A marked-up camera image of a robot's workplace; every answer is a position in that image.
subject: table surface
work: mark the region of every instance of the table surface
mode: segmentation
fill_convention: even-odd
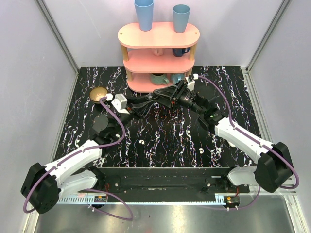
[[[242,197],[241,205],[251,201]],[[103,210],[128,217],[122,205]],[[283,197],[260,196],[250,208],[239,211],[209,210],[202,206],[131,206],[134,222],[92,212],[85,205],[58,204],[40,215],[36,233],[293,233]]]
[[[233,118],[244,128],[260,135],[242,71],[237,66],[194,66],[193,73],[213,80],[225,93]],[[206,85],[198,80],[196,86]],[[82,67],[70,103],[55,159],[61,158],[86,142],[93,119],[104,109],[92,103],[90,91],[105,87],[112,94],[137,96],[126,82],[124,67]],[[217,106],[227,111],[219,94]],[[109,148],[98,167],[209,167],[248,166],[253,161],[237,148],[203,130],[196,113],[180,107],[174,111],[154,104],[143,120],[133,119],[122,143]]]

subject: blue cup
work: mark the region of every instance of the blue cup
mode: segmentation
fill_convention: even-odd
[[[174,31],[183,33],[187,27],[190,8],[187,5],[176,5],[173,7],[173,26]]]
[[[183,54],[190,51],[190,47],[184,49],[173,49],[173,54],[175,57],[182,57]]]
[[[135,0],[136,15],[139,28],[142,31],[149,31],[152,28],[152,17],[154,14],[153,0]]]

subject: black bracket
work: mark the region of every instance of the black bracket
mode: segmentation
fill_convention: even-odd
[[[26,198],[41,176],[46,173],[45,167],[36,163],[28,171],[24,184],[21,188],[22,195]],[[57,182],[54,176],[47,175],[30,196],[30,204],[39,214],[49,211],[58,202]]]
[[[279,142],[272,149],[293,166],[288,147]],[[293,174],[292,171],[270,151],[262,153],[254,172],[257,183],[267,192],[275,192]]]

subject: light blue cup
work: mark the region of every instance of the light blue cup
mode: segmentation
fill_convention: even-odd
[[[190,8],[187,5],[176,5],[173,7],[173,26],[174,31],[183,33],[188,24]]]
[[[142,31],[149,31],[152,28],[152,17],[154,14],[153,0],[135,0],[136,15],[139,28]]]

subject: shelf tier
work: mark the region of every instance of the shelf tier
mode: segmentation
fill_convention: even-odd
[[[172,49],[164,49],[161,56],[155,56],[151,49],[132,50],[124,66],[133,73],[186,73],[194,66],[194,59],[189,60],[189,53],[175,57]]]
[[[138,23],[130,23],[118,32],[120,43],[132,49],[187,48],[197,43],[199,30],[192,24],[183,33],[176,33],[172,22],[152,23],[152,29],[143,32]]]
[[[127,81],[129,88],[132,91],[140,92],[140,93],[150,93],[156,89],[165,88],[168,86],[172,86],[172,83],[167,85],[154,85],[150,81],[150,74],[135,74],[132,73],[133,80]]]

